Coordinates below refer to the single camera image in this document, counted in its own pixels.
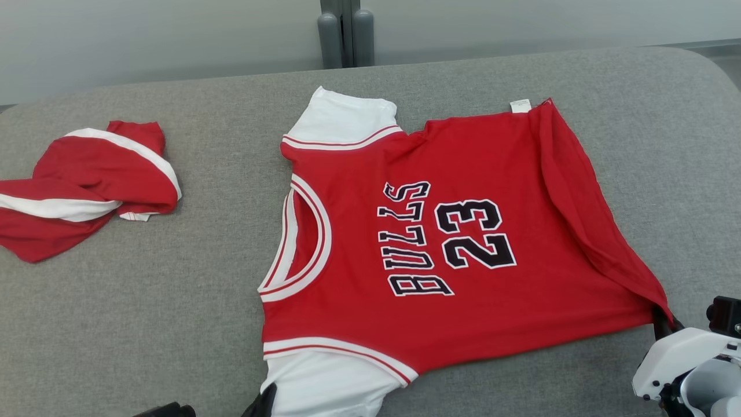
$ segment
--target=jersey neckline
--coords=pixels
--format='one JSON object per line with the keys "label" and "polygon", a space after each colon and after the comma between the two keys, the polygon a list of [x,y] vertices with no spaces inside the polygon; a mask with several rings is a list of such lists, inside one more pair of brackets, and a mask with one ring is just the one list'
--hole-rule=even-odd
{"label": "jersey neckline", "polygon": [[[291,190],[283,204],[283,233],[280,247],[273,265],[260,284],[258,292],[262,301],[278,301],[296,294],[306,288],[324,269],[332,248],[332,228],[327,211],[316,192],[298,175],[293,175]],[[296,238],[299,224],[296,221],[294,198],[302,198],[316,219],[316,248],[304,268],[292,277],[288,272],[296,254]]]}

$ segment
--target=white wall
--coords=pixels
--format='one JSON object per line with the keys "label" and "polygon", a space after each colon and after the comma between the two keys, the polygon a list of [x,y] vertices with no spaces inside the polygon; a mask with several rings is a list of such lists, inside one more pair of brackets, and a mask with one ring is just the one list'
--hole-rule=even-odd
{"label": "white wall", "polygon": [[[361,0],[376,63],[741,38],[741,0]],[[319,0],[0,0],[0,105],[322,66]]]}
{"label": "white wall", "polygon": [[741,38],[741,0],[361,0],[378,65]]}
{"label": "white wall", "polygon": [[97,85],[320,69],[319,0],[0,0],[0,105]]}

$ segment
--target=basketball jersey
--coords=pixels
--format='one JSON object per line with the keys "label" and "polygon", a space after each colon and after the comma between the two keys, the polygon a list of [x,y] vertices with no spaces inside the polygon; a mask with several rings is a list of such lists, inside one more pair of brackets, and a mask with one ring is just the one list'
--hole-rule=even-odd
{"label": "basketball jersey", "polygon": [[24,180],[0,181],[0,246],[26,262],[56,256],[115,214],[147,221],[182,193],[157,122],[113,121],[54,140]]}
{"label": "basketball jersey", "polygon": [[413,134],[395,114],[319,88],[283,137],[259,288],[274,416],[374,416],[423,372],[671,317],[551,100]]}

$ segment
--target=gray table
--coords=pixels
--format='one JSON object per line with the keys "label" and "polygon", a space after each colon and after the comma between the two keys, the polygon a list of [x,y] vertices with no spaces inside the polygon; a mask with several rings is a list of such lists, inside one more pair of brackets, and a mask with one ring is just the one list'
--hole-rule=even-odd
{"label": "gray table", "polygon": [[[712,62],[636,48],[101,88],[0,115],[0,178],[29,177],[56,137],[156,120],[184,190],[148,223],[114,219],[37,265],[0,250],[0,415],[131,416],[192,404],[236,417],[266,369],[256,294],[280,238],[279,153],[318,85],[382,97],[399,124],[553,97],[628,242],[675,313],[706,327],[741,297],[741,96]],[[631,377],[651,328],[430,372],[381,416],[658,416]]]}

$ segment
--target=white robotic arm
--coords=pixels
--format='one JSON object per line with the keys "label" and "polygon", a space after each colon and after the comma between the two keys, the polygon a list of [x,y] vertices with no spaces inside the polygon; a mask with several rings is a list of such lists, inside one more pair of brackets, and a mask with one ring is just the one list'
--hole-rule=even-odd
{"label": "white robotic arm", "polygon": [[657,341],[633,377],[636,395],[669,417],[741,417],[741,301],[717,297],[708,318],[711,332],[654,324]]}

